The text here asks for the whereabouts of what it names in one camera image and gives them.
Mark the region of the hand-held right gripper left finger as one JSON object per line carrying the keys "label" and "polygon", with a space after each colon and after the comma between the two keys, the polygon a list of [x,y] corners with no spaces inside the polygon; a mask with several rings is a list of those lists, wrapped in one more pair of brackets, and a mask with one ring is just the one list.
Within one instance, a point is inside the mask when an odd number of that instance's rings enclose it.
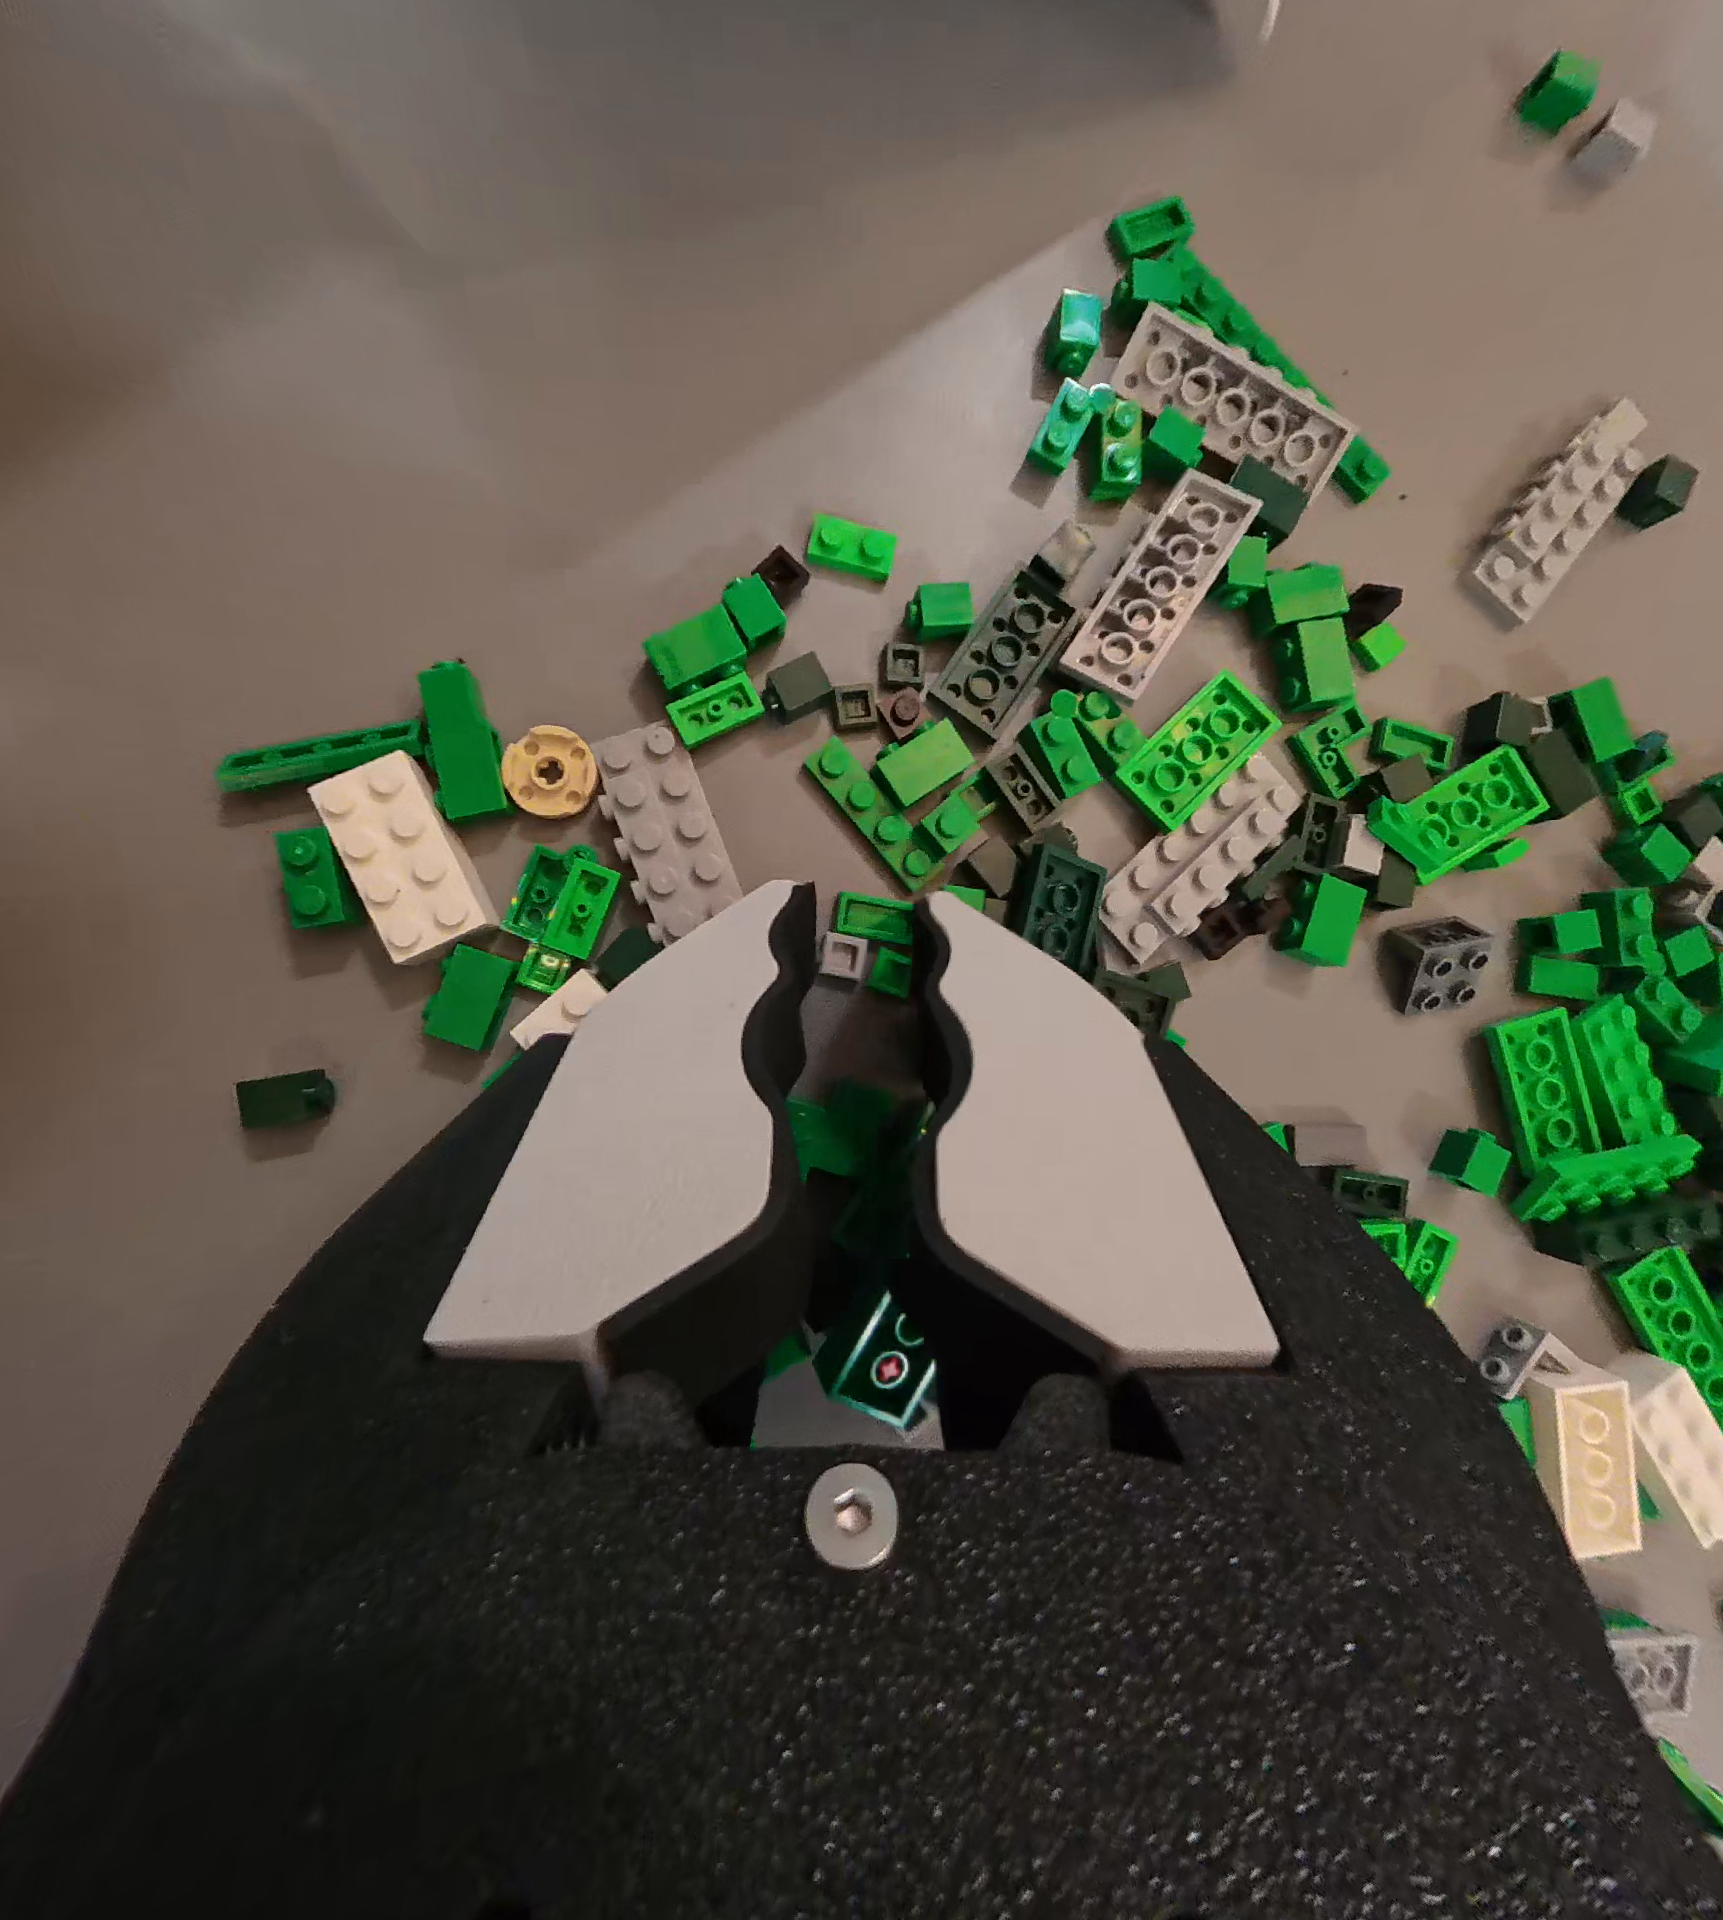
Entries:
{"label": "hand-held right gripper left finger", "polygon": [[537,1044],[537,1106],[423,1341],[589,1389],[755,1379],[809,1287],[785,1101],[817,894],[771,881]]}

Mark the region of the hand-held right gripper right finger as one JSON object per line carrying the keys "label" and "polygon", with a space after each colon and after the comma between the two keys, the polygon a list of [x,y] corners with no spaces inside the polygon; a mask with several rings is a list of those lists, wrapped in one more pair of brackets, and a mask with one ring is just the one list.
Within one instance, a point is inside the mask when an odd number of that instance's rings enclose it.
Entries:
{"label": "hand-held right gripper right finger", "polygon": [[916,914],[926,1243],[1106,1373],[1270,1366],[1278,1341],[1132,1025],[932,894]]}

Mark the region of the pile of green toy bricks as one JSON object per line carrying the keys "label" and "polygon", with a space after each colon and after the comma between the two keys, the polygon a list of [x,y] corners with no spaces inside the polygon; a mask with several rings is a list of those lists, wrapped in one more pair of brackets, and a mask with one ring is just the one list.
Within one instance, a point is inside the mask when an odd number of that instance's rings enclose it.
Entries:
{"label": "pile of green toy bricks", "polygon": [[[1112,576],[1088,604],[1070,599],[1092,551],[1076,521],[1018,567],[1054,576],[1072,621],[996,739],[958,727],[926,696],[992,602],[978,604],[968,583],[914,589],[873,684],[835,684],[801,652],[755,687],[747,660],[783,639],[811,568],[888,583],[896,536],[819,512],[803,554],[769,551],[705,613],[643,643],[663,694],[653,725],[669,725],[695,764],[695,750],[759,719],[825,717],[829,732],[803,775],[898,890],[835,894],[819,940],[825,977],[908,999],[914,900],[944,882],[1078,973],[1142,1038],[1170,1046],[1184,1044],[1170,1028],[1186,997],[1182,948],[1216,958],[1266,940],[1304,967],[1342,969],[1368,913],[1406,907],[1430,882],[1510,867],[1526,852],[1526,829],[1602,805],[1614,835],[1600,857],[1614,884],[1516,925],[1514,986],[1534,1005],[1482,1031],[1504,1132],[1444,1131],[1428,1175],[1496,1199],[1538,1255],[1592,1275],[1632,1355],[1684,1369],[1723,1428],[1723,773],[1660,797],[1654,778],[1672,766],[1670,740],[1632,732],[1608,678],[1544,700],[1498,691],[1452,732],[1360,712],[1358,673],[1380,673],[1402,652],[1392,623],[1400,589],[1350,584],[1330,564],[1280,564],[1314,492],[1250,458],[1208,452],[1172,406],[1146,416],[1112,392],[1116,359],[1142,307],[1156,302],[1332,410],[1200,260],[1192,233],[1190,211],[1172,197],[1110,220],[1118,278],[1106,299],[1060,291],[1040,346],[1042,373],[1058,384],[1024,455],[1044,476],[1086,460],[1098,506],[1158,489],[1112,568],[1186,470],[1258,501],[1248,534],[1136,702],[1054,670]],[[519,811],[499,773],[507,740],[489,727],[473,670],[441,660],[417,683],[419,714],[405,723],[425,725],[425,754],[413,759],[497,909],[493,930],[433,956],[441,973],[423,1035],[483,1053],[523,991],[537,1005],[513,1025],[513,1044],[563,1038],[665,948],[597,809],[601,787],[571,821]],[[1260,753],[1302,793],[1280,844],[1234,881],[1176,958],[1148,973],[1106,969],[1096,918],[1106,876],[1180,829]],[[275,835],[291,929],[371,926],[315,817]],[[1592,1366],[1518,1321],[1502,1322],[1478,1357],[1532,1470],[1524,1380],[1578,1370]]]}

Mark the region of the single dark green toy brick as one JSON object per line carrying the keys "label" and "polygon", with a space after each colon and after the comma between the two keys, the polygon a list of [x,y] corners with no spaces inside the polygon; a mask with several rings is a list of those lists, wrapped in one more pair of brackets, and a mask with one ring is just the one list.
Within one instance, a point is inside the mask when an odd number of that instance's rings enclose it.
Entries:
{"label": "single dark green toy brick", "polygon": [[293,1131],[331,1117],[339,1091],[323,1069],[299,1069],[235,1082],[243,1132]]}

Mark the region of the long light grey studded plate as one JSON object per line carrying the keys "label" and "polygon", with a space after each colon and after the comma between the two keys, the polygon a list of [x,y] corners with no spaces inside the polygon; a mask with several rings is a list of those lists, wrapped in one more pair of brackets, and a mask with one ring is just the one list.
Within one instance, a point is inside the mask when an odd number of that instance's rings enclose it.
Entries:
{"label": "long light grey studded plate", "polygon": [[1180,829],[1158,833],[1106,876],[1102,964],[1142,975],[1178,956],[1234,881],[1284,836],[1302,793],[1262,750],[1234,770]]}

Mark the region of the light grey studded toy plate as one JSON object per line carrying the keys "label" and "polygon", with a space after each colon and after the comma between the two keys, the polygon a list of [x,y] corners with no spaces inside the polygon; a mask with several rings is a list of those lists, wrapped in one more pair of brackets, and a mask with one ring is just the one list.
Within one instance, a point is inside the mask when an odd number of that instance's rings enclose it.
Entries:
{"label": "light grey studded toy plate", "polygon": [[613,732],[595,740],[591,754],[601,787],[595,805],[659,947],[741,899],[693,759],[669,725]]}

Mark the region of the tan round toy plate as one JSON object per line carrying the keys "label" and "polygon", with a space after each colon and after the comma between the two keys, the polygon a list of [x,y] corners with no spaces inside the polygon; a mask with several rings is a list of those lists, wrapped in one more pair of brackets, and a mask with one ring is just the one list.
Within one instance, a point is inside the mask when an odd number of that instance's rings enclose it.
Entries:
{"label": "tan round toy plate", "polygon": [[507,798],[539,821],[571,821],[599,787],[595,756],[571,729],[537,725],[513,736],[499,759]]}

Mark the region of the dark grey sloped toy brick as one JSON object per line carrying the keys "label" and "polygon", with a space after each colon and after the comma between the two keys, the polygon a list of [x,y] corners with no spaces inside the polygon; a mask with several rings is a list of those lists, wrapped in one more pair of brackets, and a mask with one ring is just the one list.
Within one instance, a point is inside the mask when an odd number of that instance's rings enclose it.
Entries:
{"label": "dark grey sloped toy brick", "polygon": [[1476,997],[1496,956],[1496,937],[1444,916],[1386,930],[1380,956],[1392,1007],[1404,1017],[1434,1015]]}

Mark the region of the white upturned toy brick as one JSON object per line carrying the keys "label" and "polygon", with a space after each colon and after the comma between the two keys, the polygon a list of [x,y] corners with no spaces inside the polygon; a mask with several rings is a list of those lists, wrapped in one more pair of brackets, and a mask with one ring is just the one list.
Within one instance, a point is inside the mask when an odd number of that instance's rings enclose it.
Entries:
{"label": "white upturned toy brick", "polygon": [[1640,1551],[1630,1389],[1602,1369],[1534,1370],[1522,1396],[1536,1477],[1576,1562]]}

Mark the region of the grey upturned toy brick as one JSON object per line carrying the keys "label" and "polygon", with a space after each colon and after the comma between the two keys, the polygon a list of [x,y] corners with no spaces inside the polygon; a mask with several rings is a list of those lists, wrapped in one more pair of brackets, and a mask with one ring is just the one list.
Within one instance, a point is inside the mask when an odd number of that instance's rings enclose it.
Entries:
{"label": "grey upturned toy brick", "polygon": [[1252,495],[1186,470],[1070,630],[1058,677],[1134,705],[1256,512]]}

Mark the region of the white studded toy brick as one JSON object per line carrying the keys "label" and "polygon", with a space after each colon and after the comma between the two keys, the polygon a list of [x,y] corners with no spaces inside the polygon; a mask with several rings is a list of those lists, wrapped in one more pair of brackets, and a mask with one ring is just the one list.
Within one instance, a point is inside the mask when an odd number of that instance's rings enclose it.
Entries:
{"label": "white studded toy brick", "polygon": [[1698,1549],[1723,1544],[1723,1428],[1676,1363],[1622,1355],[1606,1373],[1626,1384],[1636,1474],[1666,1521]]}

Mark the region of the long grey upturned toy plate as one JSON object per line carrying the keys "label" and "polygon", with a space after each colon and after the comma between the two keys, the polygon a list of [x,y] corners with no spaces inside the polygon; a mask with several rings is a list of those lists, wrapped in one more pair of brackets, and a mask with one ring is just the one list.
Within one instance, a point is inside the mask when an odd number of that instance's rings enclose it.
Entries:
{"label": "long grey upturned toy plate", "polygon": [[1332,478],[1352,445],[1352,425],[1324,402],[1154,300],[1116,359],[1112,392],[1148,418],[1176,410],[1202,430],[1210,455],[1232,466],[1252,460],[1304,497]]}

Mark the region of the narrow light grey toy plate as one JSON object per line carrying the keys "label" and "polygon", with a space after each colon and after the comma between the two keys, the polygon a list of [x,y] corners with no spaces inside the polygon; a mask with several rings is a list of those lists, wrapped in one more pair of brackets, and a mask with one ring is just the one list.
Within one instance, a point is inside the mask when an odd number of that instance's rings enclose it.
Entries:
{"label": "narrow light grey toy plate", "polygon": [[1478,542],[1468,586],[1508,625],[1534,618],[1640,469],[1644,416],[1618,397],[1590,416],[1516,495]]}

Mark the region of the small grey toy cube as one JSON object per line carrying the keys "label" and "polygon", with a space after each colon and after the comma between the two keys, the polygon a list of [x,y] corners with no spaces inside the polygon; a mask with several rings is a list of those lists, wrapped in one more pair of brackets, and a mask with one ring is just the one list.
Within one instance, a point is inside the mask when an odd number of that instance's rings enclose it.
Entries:
{"label": "small grey toy cube", "polygon": [[1616,98],[1568,155],[1568,179],[1586,190],[1622,181],[1648,153],[1656,127],[1652,109]]}

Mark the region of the small green toy cube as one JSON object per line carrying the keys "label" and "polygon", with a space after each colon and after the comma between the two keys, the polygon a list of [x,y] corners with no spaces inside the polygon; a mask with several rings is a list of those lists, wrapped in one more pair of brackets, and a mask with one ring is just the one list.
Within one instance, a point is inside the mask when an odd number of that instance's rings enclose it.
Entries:
{"label": "small green toy cube", "polygon": [[1520,129],[1542,137],[1562,133],[1582,110],[1590,109],[1600,73],[1600,60],[1556,49],[1522,84],[1512,103]]}

